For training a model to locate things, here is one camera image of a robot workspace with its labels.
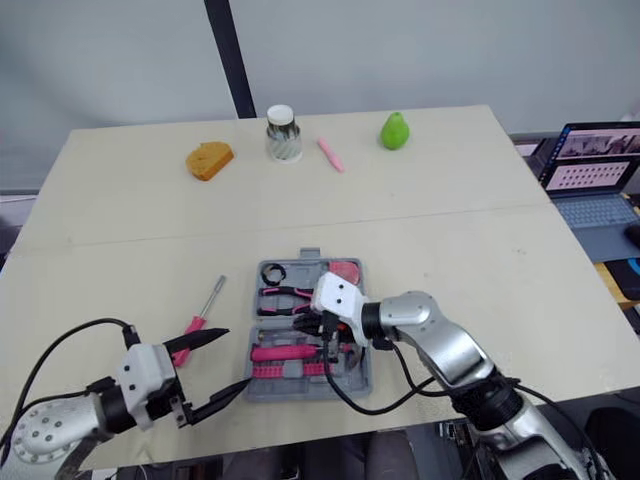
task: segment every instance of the pink pliers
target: pink pliers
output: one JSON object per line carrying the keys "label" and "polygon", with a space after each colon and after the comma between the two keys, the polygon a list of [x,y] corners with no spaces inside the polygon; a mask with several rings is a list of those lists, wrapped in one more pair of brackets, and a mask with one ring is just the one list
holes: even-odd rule
{"label": "pink pliers", "polygon": [[271,308],[260,307],[258,308],[258,315],[262,316],[291,316],[298,313],[308,313],[311,311],[311,297],[313,297],[313,288],[295,288],[295,287],[267,287],[258,290],[258,295],[261,297],[270,297],[272,295],[292,295],[294,297],[304,298],[309,300],[308,303],[298,305],[293,308]]}

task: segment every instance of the screwdriver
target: screwdriver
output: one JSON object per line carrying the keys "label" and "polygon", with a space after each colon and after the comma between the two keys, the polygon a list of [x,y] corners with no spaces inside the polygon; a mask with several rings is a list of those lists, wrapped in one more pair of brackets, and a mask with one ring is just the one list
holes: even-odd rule
{"label": "screwdriver", "polygon": [[[227,280],[227,277],[225,277],[224,275],[220,275],[220,278],[218,278],[218,281],[213,287],[213,291],[211,292],[211,295],[209,295],[209,299],[207,300],[207,303],[205,303],[204,307],[202,308],[200,315],[194,315],[193,320],[191,320],[191,324],[184,331],[185,334],[195,332],[196,330],[202,330],[202,327],[204,327],[204,324],[207,323],[204,317],[209,311],[209,309],[211,308],[211,305],[213,305],[213,302],[218,296],[218,293],[220,293],[220,290],[222,290],[222,286],[224,285],[224,282],[226,280]],[[190,354],[191,354],[191,351],[188,348],[174,353],[173,364],[176,367],[183,366],[187,362],[187,359],[189,358]]]}

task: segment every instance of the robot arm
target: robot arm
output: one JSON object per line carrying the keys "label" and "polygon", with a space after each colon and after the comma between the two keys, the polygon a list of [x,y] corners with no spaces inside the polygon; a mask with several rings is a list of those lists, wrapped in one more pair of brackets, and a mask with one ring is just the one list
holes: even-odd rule
{"label": "robot arm", "polygon": [[72,479],[91,451],[115,434],[135,426],[146,430],[168,414],[173,414],[178,427],[195,425],[226,407],[249,380],[225,388],[193,409],[185,402],[171,355],[199,348],[227,332],[212,328],[162,345],[135,343],[115,380],[96,382],[100,386],[83,397],[34,405],[15,424],[0,480]]}
{"label": "robot arm", "polygon": [[578,454],[514,390],[471,335],[442,314],[430,295],[413,291],[370,302],[354,285],[326,273],[314,291],[312,307],[337,315],[361,346],[375,339],[412,345],[449,393],[453,408],[469,418],[492,449],[507,478],[524,478],[555,464],[589,480]]}

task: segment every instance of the tool kit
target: tool kit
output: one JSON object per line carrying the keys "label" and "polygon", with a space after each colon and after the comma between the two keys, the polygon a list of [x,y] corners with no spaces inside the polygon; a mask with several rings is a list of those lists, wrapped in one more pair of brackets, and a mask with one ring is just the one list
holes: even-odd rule
{"label": "tool kit", "polygon": [[[277,402],[337,398],[327,383],[322,363],[321,318],[310,309],[313,289],[331,271],[364,294],[362,265],[356,258],[323,258],[318,248],[303,248],[300,258],[268,260],[258,265],[245,390],[247,400]],[[329,344],[335,381],[352,398],[371,393],[368,348],[353,341],[351,329],[340,324]]]}

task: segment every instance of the pink marker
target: pink marker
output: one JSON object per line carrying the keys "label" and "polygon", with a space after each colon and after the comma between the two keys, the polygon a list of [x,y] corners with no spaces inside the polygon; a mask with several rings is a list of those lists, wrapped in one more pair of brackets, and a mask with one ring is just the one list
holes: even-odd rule
{"label": "pink marker", "polygon": [[327,159],[329,160],[329,163],[331,165],[333,165],[333,168],[338,170],[340,173],[343,173],[344,172],[344,165],[342,165],[342,160],[340,160],[340,157],[338,157],[333,152],[333,150],[331,150],[331,148],[329,147],[329,144],[327,143],[327,141],[322,137],[319,138],[318,139],[318,146],[322,149],[324,154],[327,156]]}

